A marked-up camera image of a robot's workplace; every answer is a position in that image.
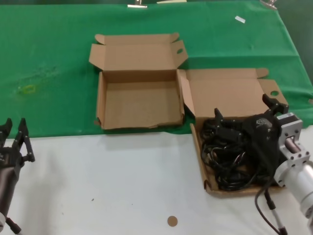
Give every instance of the green tablecloth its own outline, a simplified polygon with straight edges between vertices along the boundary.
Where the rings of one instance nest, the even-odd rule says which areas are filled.
[[[16,131],[25,117],[32,137],[103,133],[93,124],[98,73],[88,62],[97,33],[179,32],[189,54],[185,69],[269,68],[269,78],[276,80],[291,110],[305,126],[313,124],[308,102],[313,87],[298,53],[278,13],[259,2],[190,2],[147,9],[1,6],[0,29],[0,123],[11,117]],[[187,115],[182,127],[159,130],[190,133],[192,120]]]

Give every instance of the white table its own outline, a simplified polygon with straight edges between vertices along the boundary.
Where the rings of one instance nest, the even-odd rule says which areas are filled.
[[[313,152],[313,127],[301,141]],[[273,235],[254,197],[219,199],[202,186],[191,135],[31,139],[9,211],[24,235]],[[307,220],[284,190],[273,199],[290,235]],[[261,208],[273,224],[264,197]],[[170,227],[174,215],[178,225]],[[1,235],[13,235],[5,226]]]

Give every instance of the cardboard box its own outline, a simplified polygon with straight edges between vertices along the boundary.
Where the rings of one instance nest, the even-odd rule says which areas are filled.
[[[104,36],[89,61],[100,68],[97,119],[102,129],[181,125],[177,68],[188,55],[179,34]]]
[[[256,193],[259,190],[259,187],[236,192],[219,190],[214,171],[201,160],[199,132],[206,119],[214,118],[215,108],[220,110],[225,119],[260,114],[268,109],[262,101],[264,93],[287,104],[276,82],[262,79],[267,75],[267,69],[179,70],[184,103],[196,119],[195,125],[191,124],[191,130],[203,185],[208,193],[233,195]],[[273,91],[278,92],[278,95],[272,96]]]

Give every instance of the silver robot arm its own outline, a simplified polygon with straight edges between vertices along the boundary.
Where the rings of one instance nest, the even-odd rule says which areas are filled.
[[[277,117],[283,123],[279,138],[280,152],[286,161],[275,172],[275,181],[292,193],[300,204],[300,210],[309,219],[308,227],[313,234],[313,162],[310,152],[299,142],[302,120],[293,113]]]

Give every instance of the black wire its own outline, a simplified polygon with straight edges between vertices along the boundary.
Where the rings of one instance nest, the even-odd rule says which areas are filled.
[[[265,190],[267,190],[270,185],[272,184],[272,181],[274,179],[274,174],[271,175],[271,177],[269,178],[268,182],[263,185],[263,187],[257,192],[257,194],[255,195],[254,198],[254,204],[256,209],[258,210],[258,212],[260,213],[261,217],[265,220],[265,222],[267,222],[267,224],[278,234],[280,235],[280,232],[269,222],[269,220],[265,217],[265,215],[263,214],[263,212],[261,211],[259,205],[258,205],[258,198],[259,196],[262,194],[262,192],[264,192]]]
[[[263,185],[268,180],[264,168],[254,162],[255,172],[241,170],[240,167],[253,162],[253,158],[245,151],[245,143],[223,140],[215,135],[212,125],[204,124],[201,130],[203,140],[201,159],[215,172],[215,180],[219,189],[238,191],[252,184]]]

